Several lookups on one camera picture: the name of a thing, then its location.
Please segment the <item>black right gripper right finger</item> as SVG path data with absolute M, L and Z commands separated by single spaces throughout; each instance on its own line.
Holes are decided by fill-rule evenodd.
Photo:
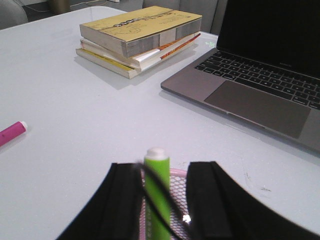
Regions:
M 215 161 L 190 163 L 186 200 L 195 240 L 320 238 L 255 199 Z

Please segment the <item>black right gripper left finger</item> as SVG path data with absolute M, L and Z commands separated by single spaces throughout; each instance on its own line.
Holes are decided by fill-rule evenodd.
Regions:
M 112 163 L 97 191 L 58 239 L 139 239 L 141 189 L 141 171 L 135 164 Z

